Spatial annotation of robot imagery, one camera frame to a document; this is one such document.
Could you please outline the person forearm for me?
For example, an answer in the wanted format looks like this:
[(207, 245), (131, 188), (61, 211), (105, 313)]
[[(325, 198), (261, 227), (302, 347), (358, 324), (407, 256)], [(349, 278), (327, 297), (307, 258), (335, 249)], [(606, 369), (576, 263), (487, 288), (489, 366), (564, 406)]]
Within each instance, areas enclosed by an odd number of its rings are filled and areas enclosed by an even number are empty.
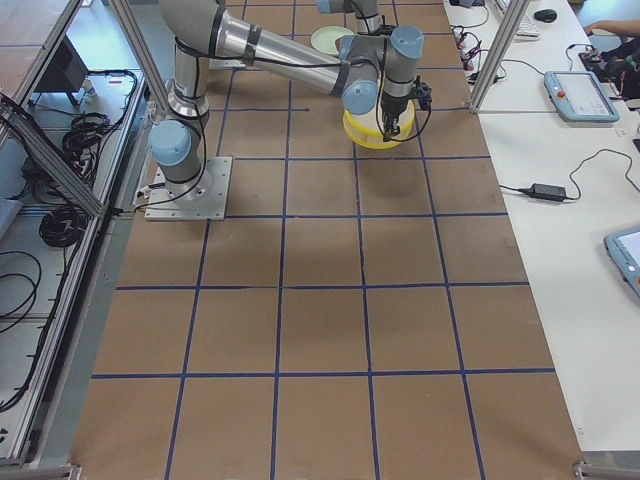
[(598, 20), (583, 28), (587, 36), (596, 31), (605, 31), (618, 36), (638, 37), (640, 32), (639, 20)]

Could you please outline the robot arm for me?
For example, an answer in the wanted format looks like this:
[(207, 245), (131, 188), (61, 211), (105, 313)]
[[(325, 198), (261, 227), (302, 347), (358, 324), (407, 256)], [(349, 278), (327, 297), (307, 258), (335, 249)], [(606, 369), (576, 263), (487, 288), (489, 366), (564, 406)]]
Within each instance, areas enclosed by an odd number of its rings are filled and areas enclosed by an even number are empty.
[(352, 115), (379, 108), (384, 140), (400, 140), (399, 119), (410, 102), (431, 110), (431, 90), (417, 73), (423, 33), (385, 24), (375, 1), (319, 1), (316, 8), (356, 19), (356, 32), (340, 39), (337, 57), (240, 20), (221, 1), (161, 2), (175, 40), (175, 78), (168, 94), (172, 113), (184, 123), (205, 123), (208, 61), (238, 61), (337, 97)]
[(315, 4), (320, 14), (353, 14), (360, 35), (390, 35), (396, 28), (386, 23), (377, 0), (316, 0)]

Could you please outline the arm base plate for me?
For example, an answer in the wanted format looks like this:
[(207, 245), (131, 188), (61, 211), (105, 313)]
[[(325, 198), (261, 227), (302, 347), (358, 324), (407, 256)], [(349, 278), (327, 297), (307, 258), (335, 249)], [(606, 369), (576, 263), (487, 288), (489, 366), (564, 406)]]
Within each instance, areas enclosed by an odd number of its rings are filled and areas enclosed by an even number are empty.
[(224, 220), (232, 171), (231, 157), (208, 157), (202, 177), (185, 184), (165, 179), (160, 167), (155, 181), (163, 186), (150, 193), (144, 217), (149, 221)]

